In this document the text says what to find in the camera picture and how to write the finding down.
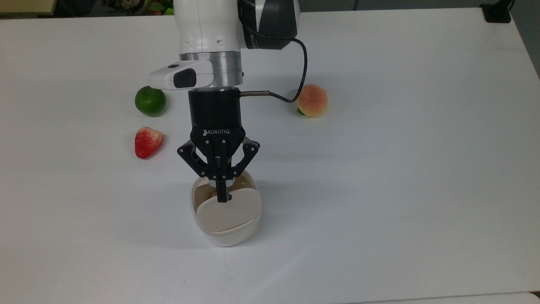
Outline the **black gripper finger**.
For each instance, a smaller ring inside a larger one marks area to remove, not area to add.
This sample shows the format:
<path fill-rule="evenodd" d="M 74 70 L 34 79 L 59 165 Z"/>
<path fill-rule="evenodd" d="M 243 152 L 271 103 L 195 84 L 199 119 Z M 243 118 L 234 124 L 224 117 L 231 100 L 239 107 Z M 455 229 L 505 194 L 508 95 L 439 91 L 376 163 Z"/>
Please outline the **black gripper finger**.
<path fill-rule="evenodd" d="M 251 163 L 255 155 L 260 149 L 260 144 L 257 141 L 249 140 L 248 138 L 244 138 L 242 141 L 242 149 L 243 149 L 243 158 L 235 165 L 231 165 L 230 158 L 228 156 L 228 143 L 226 140 L 223 140 L 223 202 L 226 203 L 227 201 L 232 199 L 232 195 L 230 194 L 229 187 L 230 185 L 227 185 L 228 180 L 233 180 L 234 178 L 240 177 L 241 174 L 245 171 L 247 166 Z"/>
<path fill-rule="evenodd" d="M 199 177 L 206 177 L 209 181 L 214 181 L 217 200 L 219 203 L 223 203 L 224 174 L 222 170 L 224 165 L 222 164 L 222 158 L 216 154 L 212 141 L 202 141 L 201 143 L 202 146 L 199 147 L 199 150 L 206 157 L 206 162 L 197 154 L 197 147 L 193 141 L 187 141 L 183 146 L 180 146 L 177 153 Z"/>

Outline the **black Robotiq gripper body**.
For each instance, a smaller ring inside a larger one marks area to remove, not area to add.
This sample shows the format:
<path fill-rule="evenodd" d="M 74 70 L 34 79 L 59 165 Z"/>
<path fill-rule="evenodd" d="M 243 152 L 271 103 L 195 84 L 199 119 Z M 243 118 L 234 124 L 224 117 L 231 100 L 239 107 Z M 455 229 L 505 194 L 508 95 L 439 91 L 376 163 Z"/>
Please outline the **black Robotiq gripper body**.
<path fill-rule="evenodd" d="M 232 156 L 246 133 L 241 122 L 240 91 L 189 91 L 190 139 L 208 161 L 232 167 Z"/>

